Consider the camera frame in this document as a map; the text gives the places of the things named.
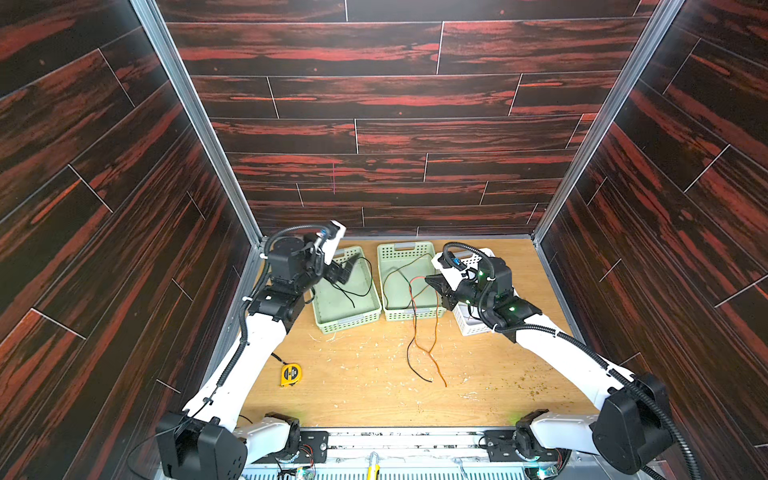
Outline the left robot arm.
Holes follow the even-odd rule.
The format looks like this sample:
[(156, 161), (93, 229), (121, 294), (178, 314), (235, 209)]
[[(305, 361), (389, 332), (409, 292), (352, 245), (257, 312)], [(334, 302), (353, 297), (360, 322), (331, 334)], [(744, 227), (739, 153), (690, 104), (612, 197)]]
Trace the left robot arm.
[(171, 479), (238, 479), (263, 458), (289, 461), (300, 450), (300, 422), (270, 413), (237, 425), (245, 400), (320, 280), (346, 283), (334, 256), (346, 228), (336, 220), (286, 228), (266, 238), (263, 268), (243, 298), (240, 332), (212, 376), (178, 412), (156, 427), (160, 464)]

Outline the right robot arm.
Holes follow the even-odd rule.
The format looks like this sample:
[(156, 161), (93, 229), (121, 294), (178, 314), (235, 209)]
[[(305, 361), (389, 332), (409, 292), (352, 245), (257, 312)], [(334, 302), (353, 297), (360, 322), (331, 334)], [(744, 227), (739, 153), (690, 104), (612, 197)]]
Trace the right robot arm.
[(458, 305), (491, 332), (534, 353), (569, 380), (597, 409), (595, 415), (535, 410), (512, 433), (514, 454), (527, 462), (551, 463), (530, 478), (549, 479), (565, 468), (570, 454), (597, 455), (615, 470), (658, 479), (650, 462), (678, 446), (688, 475), (702, 476), (694, 450), (672, 418), (666, 385), (652, 374), (637, 375), (606, 359), (560, 329), (515, 290), (506, 262), (486, 249), (449, 242), (431, 260), (425, 282), (442, 305)]

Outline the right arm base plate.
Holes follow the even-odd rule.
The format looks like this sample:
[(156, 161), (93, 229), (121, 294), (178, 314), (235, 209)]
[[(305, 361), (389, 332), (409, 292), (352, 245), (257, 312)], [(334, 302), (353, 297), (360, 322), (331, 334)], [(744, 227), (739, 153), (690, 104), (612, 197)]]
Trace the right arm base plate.
[(524, 429), (486, 430), (478, 440), (491, 462), (565, 463), (570, 453), (564, 449), (545, 449)]

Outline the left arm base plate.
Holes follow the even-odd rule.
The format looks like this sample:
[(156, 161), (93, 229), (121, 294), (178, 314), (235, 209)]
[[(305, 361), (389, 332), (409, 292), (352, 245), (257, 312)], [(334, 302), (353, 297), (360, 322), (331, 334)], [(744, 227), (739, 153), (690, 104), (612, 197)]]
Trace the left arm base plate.
[(328, 456), (330, 433), (324, 430), (302, 429), (296, 441), (276, 453), (267, 454), (253, 462), (256, 464), (324, 464)]

